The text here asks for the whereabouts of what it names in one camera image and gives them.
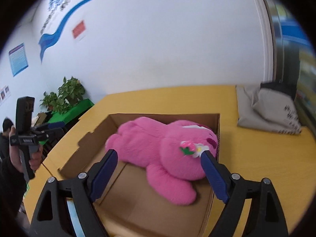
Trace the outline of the blue framed wall poster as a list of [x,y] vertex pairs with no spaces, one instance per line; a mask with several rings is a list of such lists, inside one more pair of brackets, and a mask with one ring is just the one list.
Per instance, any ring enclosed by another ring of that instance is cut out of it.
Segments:
[[8,52],[11,72],[13,76],[18,75],[20,72],[28,67],[25,45],[24,43],[16,46]]

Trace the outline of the green potted plant small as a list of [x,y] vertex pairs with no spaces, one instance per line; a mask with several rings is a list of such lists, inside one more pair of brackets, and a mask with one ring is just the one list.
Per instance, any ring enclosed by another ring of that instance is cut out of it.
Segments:
[[40,106],[48,111],[62,113],[63,101],[55,92],[47,93],[45,91]]

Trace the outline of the green cloth covered table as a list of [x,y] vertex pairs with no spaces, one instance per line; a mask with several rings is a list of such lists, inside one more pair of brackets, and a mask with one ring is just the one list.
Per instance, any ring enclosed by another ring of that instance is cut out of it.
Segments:
[[64,134],[66,134],[78,121],[79,118],[87,112],[91,107],[94,106],[94,103],[90,99],[85,99],[80,101],[73,108],[70,108],[66,113],[60,114],[58,112],[40,112],[33,118],[35,125],[42,124],[59,124],[57,127],[63,129]]

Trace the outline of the red wall notice sign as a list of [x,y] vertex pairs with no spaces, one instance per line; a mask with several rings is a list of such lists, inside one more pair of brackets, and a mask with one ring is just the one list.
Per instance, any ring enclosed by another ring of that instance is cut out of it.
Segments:
[[86,25],[85,22],[82,20],[80,21],[72,30],[72,36],[74,39],[78,39],[83,35],[83,33],[86,31]]

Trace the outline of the pink plush bear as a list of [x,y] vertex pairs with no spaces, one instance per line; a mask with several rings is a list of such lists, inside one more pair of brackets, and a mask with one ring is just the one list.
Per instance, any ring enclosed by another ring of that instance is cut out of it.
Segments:
[[138,117],[119,126],[107,139],[106,150],[118,159],[145,168],[149,185],[175,205],[190,205],[197,197],[192,182],[206,176],[201,155],[217,156],[218,138],[208,127],[189,120],[164,124]]

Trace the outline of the green potted plant large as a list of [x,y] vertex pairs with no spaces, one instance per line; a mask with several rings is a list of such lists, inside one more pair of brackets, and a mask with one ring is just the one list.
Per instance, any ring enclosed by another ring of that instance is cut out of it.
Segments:
[[63,78],[62,85],[58,88],[58,100],[64,106],[74,107],[83,100],[86,90],[79,79],[70,77]]

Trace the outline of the brown cardboard box tray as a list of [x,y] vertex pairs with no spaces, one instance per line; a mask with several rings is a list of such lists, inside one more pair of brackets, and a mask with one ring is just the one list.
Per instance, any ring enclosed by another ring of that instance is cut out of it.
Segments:
[[[65,179],[88,171],[105,155],[104,144],[118,127],[139,114],[108,115],[94,130],[80,141],[78,149],[59,168]],[[202,236],[211,211],[214,193],[206,178],[195,181],[197,198],[191,205],[174,205],[157,194],[146,179],[146,171],[137,166],[119,162],[101,198],[94,203],[99,217],[109,233],[124,236]]]

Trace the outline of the grey canvas tote bag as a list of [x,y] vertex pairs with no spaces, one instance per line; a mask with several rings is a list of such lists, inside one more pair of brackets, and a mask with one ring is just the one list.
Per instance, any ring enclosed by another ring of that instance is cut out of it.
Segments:
[[294,85],[277,82],[237,85],[236,94],[239,127],[300,134],[301,124],[294,104]]

